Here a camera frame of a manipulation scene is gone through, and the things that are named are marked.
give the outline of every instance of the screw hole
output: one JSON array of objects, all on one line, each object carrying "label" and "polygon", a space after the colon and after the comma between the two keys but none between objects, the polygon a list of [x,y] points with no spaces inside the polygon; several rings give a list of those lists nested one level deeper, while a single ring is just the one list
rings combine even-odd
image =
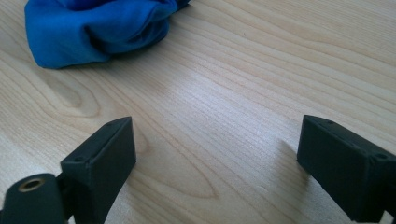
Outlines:
[{"label": "screw hole", "polygon": [[30,179],[21,184],[18,190],[22,193],[29,192],[40,188],[44,182],[46,182],[46,180],[43,178]]},{"label": "screw hole", "polygon": [[382,159],[382,160],[385,160],[385,159],[388,158],[387,155],[380,154],[380,153],[376,154],[376,156],[377,156],[379,159]]},{"label": "screw hole", "polygon": [[85,157],[79,156],[79,157],[75,157],[74,161],[84,161]]}]

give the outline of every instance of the wooden table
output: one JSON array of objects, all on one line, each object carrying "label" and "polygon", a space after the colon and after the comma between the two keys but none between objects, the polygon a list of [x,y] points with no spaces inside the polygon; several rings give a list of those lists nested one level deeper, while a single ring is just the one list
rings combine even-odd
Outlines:
[{"label": "wooden table", "polygon": [[296,162],[304,114],[396,154],[395,1],[194,0],[154,47],[61,70],[25,3],[0,1],[0,203],[125,116],[137,164],[106,223],[350,223]]}]

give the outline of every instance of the blue cloth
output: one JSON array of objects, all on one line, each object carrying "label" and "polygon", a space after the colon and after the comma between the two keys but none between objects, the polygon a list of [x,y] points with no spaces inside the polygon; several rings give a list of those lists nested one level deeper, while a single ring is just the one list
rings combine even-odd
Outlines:
[{"label": "blue cloth", "polygon": [[104,62],[162,40],[190,0],[29,0],[26,34],[39,66]]}]

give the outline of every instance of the table surface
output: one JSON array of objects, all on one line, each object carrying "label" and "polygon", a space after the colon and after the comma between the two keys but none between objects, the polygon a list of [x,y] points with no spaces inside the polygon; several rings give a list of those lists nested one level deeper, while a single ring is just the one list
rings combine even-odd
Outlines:
[{"label": "table surface", "polygon": [[304,114],[396,154],[393,0],[194,0],[159,44],[61,70],[25,3],[0,1],[0,203],[125,116],[137,164],[106,223],[350,223],[296,162]]}]

